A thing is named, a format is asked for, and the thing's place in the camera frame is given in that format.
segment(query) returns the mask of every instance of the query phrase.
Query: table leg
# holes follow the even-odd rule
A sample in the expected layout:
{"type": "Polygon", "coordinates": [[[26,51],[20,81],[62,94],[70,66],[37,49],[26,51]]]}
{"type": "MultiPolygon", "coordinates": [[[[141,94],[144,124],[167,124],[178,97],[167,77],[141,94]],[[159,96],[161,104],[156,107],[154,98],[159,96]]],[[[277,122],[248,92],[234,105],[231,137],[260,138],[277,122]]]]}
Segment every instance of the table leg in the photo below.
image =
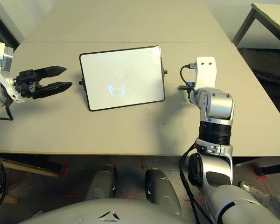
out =
{"type": "Polygon", "coordinates": [[[270,167],[260,167],[255,169],[255,173],[258,176],[265,176],[268,174],[276,174],[280,173],[280,164],[275,165],[275,166],[270,166],[270,167]]]}
{"type": "Polygon", "coordinates": [[[280,30],[275,27],[270,21],[267,20],[262,14],[255,12],[253,15],[255,19],[257,19],[262,25],[264,25],[275,37],[280,40],[280,30]]]}
{"type": "Polygon", "coordinates": [[[249,27],[251,26],[251,24],[254,21],[254,14],[255,14],[255,9],[251,9],[251,11],[249,12],[249,14],[247,15],[245,21],[243,22],[242,26],[239,28],[237,34],[235,34],[234,38],[232,39],[232,43],[237,46],[238,43],[242,40],[242,38],[244,37],[245,33],[247,32],[247,30],[249,29],[249,27]]]}

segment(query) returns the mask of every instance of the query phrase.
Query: beige tabletop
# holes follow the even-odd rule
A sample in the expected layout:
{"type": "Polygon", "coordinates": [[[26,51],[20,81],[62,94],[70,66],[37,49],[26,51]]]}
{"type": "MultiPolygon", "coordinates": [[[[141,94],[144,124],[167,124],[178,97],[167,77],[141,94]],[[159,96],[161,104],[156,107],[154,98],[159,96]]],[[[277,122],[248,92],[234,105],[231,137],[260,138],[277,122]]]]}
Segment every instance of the beige tabletop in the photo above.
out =
{"type": "Polygon", "coordinates": [[[251,6],[280,30],[280,5],[253,3],[251,6]]]}
{"type": "MultiPolygon", "coordinates": [[[[110,1],[111,5],[104,8],[106,11],[99,13],[101,1],[62,1],[18,47],[12,64],[14,75],[22,70],[58,65],[66,67],[67,71],[42,80],[42,84],[70,81],[73,85],[48,98],[13,103],[14,121],[0,120],[1,152],[181,155],[198,135],[199,109],[188,102],[185,92],[178,91],[178,85],[182,84],[179,69],[194,62],[198,56],[214,56],[218,71],[216,87],[230,93],[235,100],[231,136],[233,155],[280,155],[279,112],[202,2],[126,1],[129,7],[123,2],[110,1]],[[146,7],[142,2],[153,4],[156,14],[153,14],[153,7],[147,7],[142,16],[139,10],[146,7]],[[92,20],[86,20],[86,9],[93,12],[89,13],[91,18],[95,14],[92,20]],[[111,16],[115,11],[118,17],[111,16]],[[120,17],[127,13],[130,20],[142,26],[133,28],[132,22],[120,17]],[[161,19],[158,23],[151,22],[151,17],[161,19]],[[157,24],[160,26],[150,35],[154,31],[151,25],[157,27],[157,24]],[[111,29],[113,32],[107,35],[106,30],[111,29]],[[168,70],[164,79],[166,99],[90,112],[85,92],[78,85],[82,77],[79,55],[152,45],[161,47],[163,66],[168,70]]],[[[194,71],[186,77],[194,79],[194,71]]]]}

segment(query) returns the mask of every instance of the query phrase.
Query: red floor marking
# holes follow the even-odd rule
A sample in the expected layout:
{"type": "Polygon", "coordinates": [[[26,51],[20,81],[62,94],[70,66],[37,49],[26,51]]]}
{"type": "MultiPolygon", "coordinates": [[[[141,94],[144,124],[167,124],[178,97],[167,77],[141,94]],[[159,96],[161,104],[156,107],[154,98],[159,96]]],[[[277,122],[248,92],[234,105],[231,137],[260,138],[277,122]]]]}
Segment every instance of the red floor marking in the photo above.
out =
{"type": "Polygon", "coordinates": [[[147,166],[146,166],[145,162],[141,162],[141,168],[142,168],[142,169],[144,169],[144,168],[147,169],[147,166]]]}
{"type": "Polygon", "coordinates": [[[253,172],[253,174],[254,174],[256,180],[264,180],[264,179],[266,179],[266,176],[258,176],[255,172],[253,172]]]}
{"type": "Polygon", "coordinates": [[[123,197],[125,197],[125,198],[134,198],[135,196],[134,195],[123,195],[123,197]]]}
{"type": "Polygon", "coordinates": [[[265,186],[265,189],[267,191],[267,193],[270,195],[270,192],[269,192],[269,189],[267,188],[267,185],[266,185],[266,182],[265,182],[265,179],[267,179],[266,176],[258,176],[255,172],[254,173],[254,176],[255,176],[255,179],[256,180],[261,180],[262,183],[263,183],[263,186],[265,186]]]}
{"type": "Polygon", "coordinates": [[[267,193],[270,195],[270,192],[269,192],[269,189],[267,188],[265,180],[261,179],[261,181],[262,181],[263,185],[265,186],[265,189],[266,189],[267,193]]]}
{"type": "Polygon", "coordinates": [[[66,195],[65,197],[84,198],[84,195],[66,195]]]}
{"type": "Polygon", "coordinates": [[[63,164],[62,166],[65,167],[65,170],[64,170],[64,173],[60,174],[59,176],[60,177],[66,177],[68,172],[69,172],[70,166],[69,166],[69,164],[63,164]]]}

